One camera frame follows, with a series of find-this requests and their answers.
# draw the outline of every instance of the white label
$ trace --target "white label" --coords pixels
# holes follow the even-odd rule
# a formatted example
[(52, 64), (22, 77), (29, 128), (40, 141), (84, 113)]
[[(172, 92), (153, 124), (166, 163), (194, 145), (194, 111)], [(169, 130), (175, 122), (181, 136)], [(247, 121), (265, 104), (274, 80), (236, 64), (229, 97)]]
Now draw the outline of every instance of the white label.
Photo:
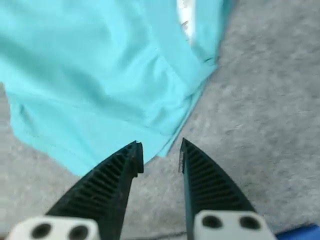
[(196, 0), (176, 0), (179, 21), (189, 44), (192, 43), (195, 28), (195, 1)]

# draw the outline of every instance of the gray carpet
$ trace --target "gray carpet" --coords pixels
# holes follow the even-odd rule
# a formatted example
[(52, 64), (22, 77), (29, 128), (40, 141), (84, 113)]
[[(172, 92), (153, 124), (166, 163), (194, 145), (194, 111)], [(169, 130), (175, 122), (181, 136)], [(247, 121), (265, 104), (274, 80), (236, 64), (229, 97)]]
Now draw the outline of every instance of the gray carpet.
[[(185, 230), (182, 137), (225, 169), (274, 232), (320, 223), (320, 1), (239, 0), (221, 48), (168, 157), (133, 181), (124, 238)], [(0, 230), (8, 231), (78, 178), (13, 137), (3, 91), (0, 110)]]

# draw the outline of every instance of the screw hole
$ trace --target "screw hole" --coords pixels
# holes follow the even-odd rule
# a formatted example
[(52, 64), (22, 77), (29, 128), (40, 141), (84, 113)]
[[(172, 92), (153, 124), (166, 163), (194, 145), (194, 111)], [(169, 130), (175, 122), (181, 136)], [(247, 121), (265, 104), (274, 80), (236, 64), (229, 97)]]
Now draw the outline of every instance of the screw hole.
[(208, 228), (219, 229), (222, 227), (222, 222), (216, 216), (205, 216), (202, 219), (202, 224)]
[(88, 236), (88, 228), (84, 225), (79, 225), (74, 228), (69, 233), (70, 240), (84, 240)]
[(243, 216), (240, 218), (240, 225), (245, 229), (258, 230), (261, 228), (257, 219), (252, 216)]
[(36, 226), (31, 233), (34, 239), (42, 239), (46, 237), (51, 231), (51, 225), (49, 223), (42, 223)]

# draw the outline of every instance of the turquoise t-shirt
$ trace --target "turquoise t-shirt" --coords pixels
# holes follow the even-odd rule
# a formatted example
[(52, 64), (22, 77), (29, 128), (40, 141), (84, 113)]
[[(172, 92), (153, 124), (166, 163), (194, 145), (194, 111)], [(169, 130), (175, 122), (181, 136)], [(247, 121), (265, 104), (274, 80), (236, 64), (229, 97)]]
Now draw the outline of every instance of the turquoise t-shirt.
[(229, 0), (0, 0), (0, 78), (23, 142), (84, 175), (132, 141), (165, 156), (215, 70)]

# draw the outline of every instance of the blue object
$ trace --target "blue object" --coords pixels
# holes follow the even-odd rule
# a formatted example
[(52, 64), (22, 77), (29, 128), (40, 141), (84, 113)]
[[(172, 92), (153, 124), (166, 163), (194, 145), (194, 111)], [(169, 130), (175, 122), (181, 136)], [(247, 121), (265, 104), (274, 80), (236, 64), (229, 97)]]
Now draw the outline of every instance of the blue object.
[(320, 227), (317, 225), (303, 226), (278, 234), (278, 240), (319, 240)]
[(132, 141), (165, 156), (200, 97), (230, 0), (0, 1), (0, 76), (13, 133), (76, 175)]

